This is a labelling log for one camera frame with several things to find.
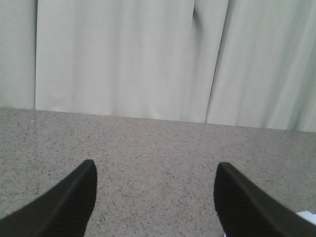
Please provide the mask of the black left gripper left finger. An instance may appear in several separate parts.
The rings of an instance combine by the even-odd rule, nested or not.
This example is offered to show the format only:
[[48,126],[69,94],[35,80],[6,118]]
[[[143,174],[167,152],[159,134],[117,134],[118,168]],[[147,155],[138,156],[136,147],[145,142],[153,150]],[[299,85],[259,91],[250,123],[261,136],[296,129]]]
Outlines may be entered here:
[[82,237],[97,194],[97,169],[83,161],[52,189],[0,221],[2,237]]

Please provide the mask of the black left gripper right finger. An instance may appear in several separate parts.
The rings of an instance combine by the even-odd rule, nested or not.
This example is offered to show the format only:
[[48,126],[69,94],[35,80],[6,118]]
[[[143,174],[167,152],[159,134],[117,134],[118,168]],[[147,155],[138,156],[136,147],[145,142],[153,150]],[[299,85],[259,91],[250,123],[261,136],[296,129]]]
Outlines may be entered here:
[[214,206],[228,237],[314,237],[314,223],[273,199],[229,162],[217,166]]

